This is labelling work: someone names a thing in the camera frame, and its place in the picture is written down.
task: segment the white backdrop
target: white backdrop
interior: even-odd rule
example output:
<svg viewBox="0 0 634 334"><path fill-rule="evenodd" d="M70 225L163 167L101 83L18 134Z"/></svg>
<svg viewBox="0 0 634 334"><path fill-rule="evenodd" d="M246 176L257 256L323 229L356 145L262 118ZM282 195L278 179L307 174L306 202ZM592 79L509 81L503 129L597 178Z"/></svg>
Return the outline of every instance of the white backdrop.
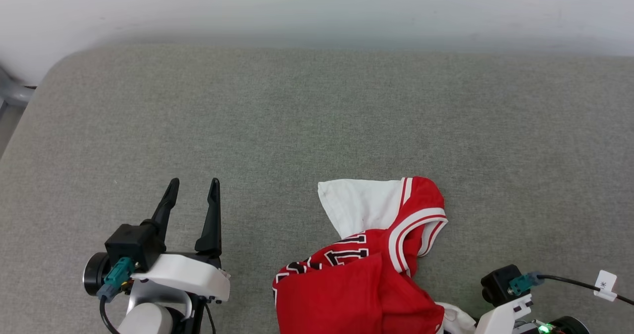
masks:
<svg viewBox="0 0 634 334"><path fill-rule="evenodd" d="M0 65L36 85L111 43L634 55L634 0L0 0Z"/></svg>

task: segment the teal connector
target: teal connector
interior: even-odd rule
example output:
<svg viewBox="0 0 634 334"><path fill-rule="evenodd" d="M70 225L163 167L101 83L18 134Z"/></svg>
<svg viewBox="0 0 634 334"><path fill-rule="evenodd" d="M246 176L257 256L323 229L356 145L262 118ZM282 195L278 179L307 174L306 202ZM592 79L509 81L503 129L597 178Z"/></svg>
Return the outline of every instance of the teal connector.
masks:
<svg viewBox="0 0 634 334"><path fill-rule="evenodd" d="M123 257L117 261L114 267L104 279L104 284L97 291L97 298L106 297L106 303L110 303L118 294L121 286L130 279L134 272L134 262L129 257Z"/></svg>
<svg viewBox="0 0 634 334"><path fill-rule="evenodd" d="M530 272L521 277L512 279L509 282L509 291L512 291L514 295L519 296L525 291L528 291L532 287L539 286L544 283L543 279L537 278L537 275L541 275L540 272Z"/></svg>

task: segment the black cable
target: black cable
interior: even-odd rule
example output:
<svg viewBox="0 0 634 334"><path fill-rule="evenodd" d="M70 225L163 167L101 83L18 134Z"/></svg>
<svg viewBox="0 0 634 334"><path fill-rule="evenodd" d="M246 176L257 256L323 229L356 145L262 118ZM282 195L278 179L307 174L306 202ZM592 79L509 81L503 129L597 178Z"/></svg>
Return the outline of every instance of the black cable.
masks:
<svg viewBox="0 0 634 334"><path fill-rule="evenodd" d="M580 286L580 287L592 289L593 291L600 291L601 290L599 287L592 286L591 284L584 283L584 282L579 282L579 280L574 280L574 279L569 279L569 278L564 278L564 277L559 277L559 276L537 275L537 278L538 279L558 280L559 282L565 282L565 283L574 284L575 286ZM625 298L622 295L616 295L616 299L622 300L623 302L625 302L627 304L634 305L634 300Z"/></svg>
<svg viewBox="0 0 634 334"><path fill-rule="evenodd" d="M206 303L205 309L207 310L207 315L209 316L209 323L211 323L211 333L215 334L215 325L213 325L213 319L211 319L211 311L209 310L209 306Z"/></svg>
<svg viewBox="0 0 634 334"><path fill-rule="evenodd" d="M99 314L101 314L102 321L104 321L104 324L106 325L106 328L108 328L108 330L112 334L120 334L120 332L118 332L117 328L115 328L112 325L112 323L108 319L108 316L106 315L106 296L102 296L102 299L99 301Z"/></svg>

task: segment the red fabric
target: red fabric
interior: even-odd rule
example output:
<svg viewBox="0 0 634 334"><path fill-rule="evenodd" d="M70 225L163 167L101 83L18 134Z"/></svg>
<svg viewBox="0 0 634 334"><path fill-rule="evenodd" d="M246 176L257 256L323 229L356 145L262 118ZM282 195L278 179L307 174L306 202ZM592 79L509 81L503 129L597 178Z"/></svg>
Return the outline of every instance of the red fabric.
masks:
<svg viewBox="0 0 634 334"><path fill-rule="evenodd" d="M281 334L434 334L444 309L409 275L425 224L444 217L422 212L443 208L435 184L416 177L411 194L388 229L372 229L342 239L279 271L273 292ZM434 234L440 226L427 232Z"/></svg>

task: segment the floor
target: floor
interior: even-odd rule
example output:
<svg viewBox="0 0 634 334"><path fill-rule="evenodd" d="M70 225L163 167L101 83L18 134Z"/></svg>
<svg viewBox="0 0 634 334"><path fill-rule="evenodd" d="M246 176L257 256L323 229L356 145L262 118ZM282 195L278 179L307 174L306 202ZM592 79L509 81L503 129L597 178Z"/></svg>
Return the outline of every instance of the floor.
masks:
<svg viewBox="0 0 634 334"><path fill-rule="evenodd" d="M6 145L13 135L13 131L18 126L18 122L24 113L24 108L17 106L6 106L0 113L0 158L4 153Z"/></svg>

